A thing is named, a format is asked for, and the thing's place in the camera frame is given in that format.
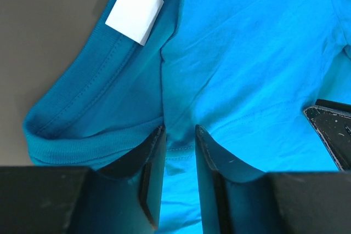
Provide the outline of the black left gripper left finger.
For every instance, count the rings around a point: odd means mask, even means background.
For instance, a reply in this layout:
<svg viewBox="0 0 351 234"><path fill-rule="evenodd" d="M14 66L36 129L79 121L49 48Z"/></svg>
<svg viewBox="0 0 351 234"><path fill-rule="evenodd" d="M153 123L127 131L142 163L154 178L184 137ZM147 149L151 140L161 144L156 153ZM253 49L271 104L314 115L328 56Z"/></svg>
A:
<svg viewBox="0 0 351 234"><path fill-rule="evenodd" d="M109 165L1 168L1 233L154 233L166 131Z"/></svg>

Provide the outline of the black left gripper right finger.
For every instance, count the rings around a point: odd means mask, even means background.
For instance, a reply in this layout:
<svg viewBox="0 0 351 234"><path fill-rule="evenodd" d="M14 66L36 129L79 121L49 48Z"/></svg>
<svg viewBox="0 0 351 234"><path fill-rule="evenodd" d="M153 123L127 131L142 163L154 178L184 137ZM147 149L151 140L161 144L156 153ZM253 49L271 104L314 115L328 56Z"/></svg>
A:
<svg viewBox="0 0 351 234"><path fill-rule="evenodd" d="M265 173L195 127L204 233L350 233L350 172Z"/></svg>

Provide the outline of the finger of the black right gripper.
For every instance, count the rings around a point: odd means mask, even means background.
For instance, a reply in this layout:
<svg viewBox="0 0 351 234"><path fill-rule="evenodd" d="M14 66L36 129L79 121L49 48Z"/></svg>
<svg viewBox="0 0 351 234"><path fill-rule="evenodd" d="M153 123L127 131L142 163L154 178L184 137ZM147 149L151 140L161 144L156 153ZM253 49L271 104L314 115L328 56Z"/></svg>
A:
<svg viewBox="0 0 351 234"><path fill-rule="evenodd" d="M303 110L340 171L350 170L350 105L318 99Z"/></svg>

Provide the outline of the blue t-shirt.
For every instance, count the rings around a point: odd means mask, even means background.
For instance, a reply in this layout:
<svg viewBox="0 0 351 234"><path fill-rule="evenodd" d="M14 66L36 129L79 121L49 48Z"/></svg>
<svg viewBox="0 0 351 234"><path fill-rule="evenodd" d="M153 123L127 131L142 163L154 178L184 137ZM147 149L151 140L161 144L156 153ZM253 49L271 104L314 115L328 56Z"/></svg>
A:
<svg viewBox="0 0 351 234"><path fill-rule="evenodd" d="M159 233L201 233L195 126L263 171L335 171L303 115L350 102L350 0L163 0L140 46L106 25L24 121L38 165L99 169L165 125Z"/></svg>

